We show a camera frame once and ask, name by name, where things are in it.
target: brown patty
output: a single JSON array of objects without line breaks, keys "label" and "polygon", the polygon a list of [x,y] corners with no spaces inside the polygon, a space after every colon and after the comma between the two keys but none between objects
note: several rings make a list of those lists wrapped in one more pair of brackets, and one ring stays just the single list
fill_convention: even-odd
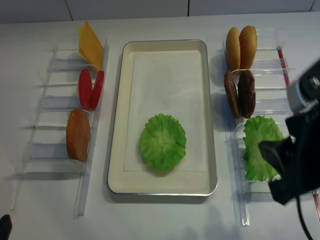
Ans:
[{"label": "brown patty", "polygon": [[241,113],[239,109],[237,90],[230,71],[227,71],[224,74],[224,89],[233,118],[240,118]]},{"label": "brown patty", "polygon": [[81,109],[73,110],[66,125],[66,150],[70,159],[84,162],[91,130],[87,114]]},{"label": "brown patty", "polygon": [[240,73],[238,96],[241,114],[249,119],[256,107],[255,78],[249,70]]}]

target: cheese slice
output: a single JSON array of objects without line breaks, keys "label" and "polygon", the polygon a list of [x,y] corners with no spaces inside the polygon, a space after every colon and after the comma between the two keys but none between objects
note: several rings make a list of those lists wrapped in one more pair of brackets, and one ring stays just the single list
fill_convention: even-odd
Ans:
[{"label": "cheese slice", "polygon": [[104,48],[88,21],[84,21],[84,26],[78,28],[78,38],[80,57],[92,64],[93,70],[98,72],[102,69]]}]

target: white tabletop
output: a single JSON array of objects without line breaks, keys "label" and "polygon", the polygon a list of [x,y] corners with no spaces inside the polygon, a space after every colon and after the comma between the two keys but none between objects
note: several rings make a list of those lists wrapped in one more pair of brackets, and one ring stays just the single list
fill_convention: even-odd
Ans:
[{"label": "white tabletop", "polygon": [[[234,208],[223,111],[215,100],[221,90],[222,40],[228,30],[254,25],[258,29],[286,29],[284,57],[298,76],[320,56],[320,13],[221,15],[181,18],[94,20],[90,24],[101,41],[110,46],[98,134],[87,195],[85,215],[74,218],[79,187],[76,176],[47,175],[23,181],[15,211],[9,211],[19,188],[12,161],[21,159],[30,131],[23,128],[34,113],[41,94],[37,85],[52,57],[54,45],[76,49],[81,21],[0,25],[0,215],[10,214],[11,240],[226,240],[306,239],[294,202],[250,202],[250,226],[241,227]],[[121,54],[130,41],[200,39],[207,45],[210,88],[214,108],[214,143],[218,186],[205,202],[116,201],[107,187],[111,112],[119,81]],[[314,239],[320,225],[313,200],[302,211]]]}]

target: tray rim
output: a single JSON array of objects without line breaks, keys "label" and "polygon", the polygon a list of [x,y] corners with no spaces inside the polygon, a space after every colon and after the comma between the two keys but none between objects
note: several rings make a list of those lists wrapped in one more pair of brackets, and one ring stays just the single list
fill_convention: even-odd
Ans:
[{"label": "tray rim", "polygon": [[[207,91],[208,91],[208,95],[209,95],[209,118],[210,118],[210,127],[212,130],[212,143],[213,146],[211,146],[213,148],[213,157],[214,157],[214,161],[213,161],[213,165],[214,165],[214,174],[215,174],[215,179],[214,179],[214,186],[212,187],[212,189],[210,189],[209,192],[206,193],[172,193],[172,192],[116,192],[114,191],[109,184],[109,174],[110,174],[110,163],[111,163],[111,156],[112,156],[112,142],[114,140],[114,134],[115,134],[115,123],[116,123],[116,115],[117,115],[117,108],[115,109],[115,113],[114,113],[114,122],[113,122],[113,131],[112,131],[112,140],[111,140],[111,149],[110,149],[110,156],[108,157],[108,171],[107,171],[107,176],[106,176],[106,185],[108,186],[108,189],[114,194],[114,195],[119,195],[119,196],[177,196],[177,197],[208,197],[210,196],[216,189],[218,186],[218,175],[217,175],[217,163],[216,163],[216,150],[215,150],[215,140],[214,140],[214,126],[213,126],[213,120],[212,120],[212,103],[211,103],[211,90],[210,90],[210,73],[209,73],[209,62],[208,62],[208,48],[206,43],[201,40],[201,39],[173,39],[173,40],[146,40],[146,41],[129,41],[127,42],[122,49],[122,54],[121,54],[121,66],[120,66],[120,75],[119,75],[119,85],[120,85],[120,81],[121,81],[121,73],[123,70],[123,61],[124,61],[124,51],[127,45],[132,44],[132,43],[157,43],[157,42],[189,42],[189,41],[197,41],[200,42],[201,44],[203,44],[204,46],[204,52],[205,52],[205,66],[206,66],[206,74],[207,74]],[[117,90],[117,105],[118,105],[118,98],[119,98],[119,90],[120,87],[118,87]]]}]

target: clear acrylic rack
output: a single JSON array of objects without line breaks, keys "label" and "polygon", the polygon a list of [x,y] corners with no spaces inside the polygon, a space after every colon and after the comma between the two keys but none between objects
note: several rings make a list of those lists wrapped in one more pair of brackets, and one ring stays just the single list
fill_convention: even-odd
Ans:
[{"label": "clear acrylic rack", "polygon": [[[103,71],[106,72],[109,47],[105,43]],[[78,50],[55,49],[41,79],[43,93],[37,104],[36,117],[29,123],[32,128],[30,140],[26,143],[21,161],[15,163],[18,175],[50,173],[78,174],[79,190],[76,196],[74,215],[83,216],[85,212],[91,166],[99,123],[101,99],[96,110],[86,111],[91,127],[91,135],[85,162],[69,159],[66,147],[66,127],[70,112],[82,109],[78,97],[78,80],[82,69],[89,69],[92,84],[96,73],[92,65],[79,56]],[[14,210],[18,191],[13,200]]]},{"label": "clear acrylic rack", "polygon": [[[272,118],[279,126],[284,137],[288,136],[285,119],[292,116],[285,89],[289,84],[289,75],[294,68],[288,67],[287,60],[283,56],[284,30],[282,29],[257,29],[257,51],[250,71],[254,76],[256,105],[252,117],[256,115]],[[224,72],[228,70],[226,56],[223,56]],[[239,75],[232,73],[235,85],[239,81]],[[244,127],[246,119],[233,119],[227,96],[223,101],[224,117],[226,119],[225,135],[227,142],[227,155],[231,178],[232,192],[235,194],[234,204],[239,211],[240,225],[249,226],[248,202],[271,201],[272,196],[266,181],[247,181],[246,164],[243,160],[245,143]]]}]

